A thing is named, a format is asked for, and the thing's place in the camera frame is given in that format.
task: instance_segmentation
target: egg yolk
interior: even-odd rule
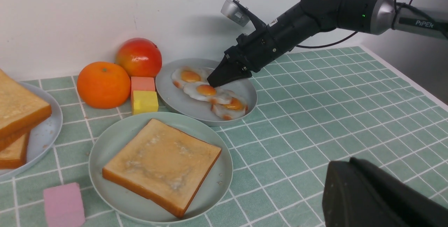
[[[185,82],[193,83],[201,80],[201,76],[194,71],[182,71],[181,79]]]
[[[241,109],[243,109],[243,104],[237,98],[232,98],[232,101],[230,101],[230,104],[223,105],[223,106],[225,108],[227,108],[227,109],[232,109],[232,110],[241,110]]]
[[[211,87],[210,85],[200,85],[196,87],[196,90],[198,93],[205,95],[205,96],[211,96],[216,94],[216,90]]]

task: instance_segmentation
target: apple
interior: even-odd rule
[[[123,43],[115,56],[130,77],[155,77],[162,68],[162,54],[152,41],[133,38]]]

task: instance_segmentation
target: tiled tablecloth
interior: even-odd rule
[[[64,125],[42,161],[0,182],[0,226],[46,226],[42,190],[70,182],[82,188],[85,227],[140,226],[112,211],[88,176],[96,138],[130,116],[130,103],[92,109],[80,102],[75,82],[29,81],[57,99]],[[448,207],[448,112],[362,48],[284,55],[251,82],[259,97],[252,114],[213,128],[232,154],[230,190],[206,214],[172,226],[323,226],[327,164],[350,156]]]

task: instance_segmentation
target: bread slice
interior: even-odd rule
[[[18,140],[20,137],[22,137],[25,133],[29,133],[33,128],[37,127],[40,124],[40,122],[34,123],[33,125],[27,126],[25,128],[22,128],[15,133],[12,133],[8,136],[6,136],[3,139],[0,139],[0,149],[3,147],[3,149],[6,149],[6,147],[10,146],[13,142]]]
[[[0,169],[20,168],[27,163],[29,133],[23,134],[18,140],[0,152]]]
[[[103,177],[182,218],[221,148],[163,122],[149,123],[103,168]]]
[[[0,139],[39,124],[51,116],[49,103],[11,79],[2,70],[0,97]],[[1,145],[0,151],[8,146],[9,144]]]

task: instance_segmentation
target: stack of toast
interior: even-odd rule
[[[0,169],[27,163],[30,132],[51,113],[48,102],[0,70]]]

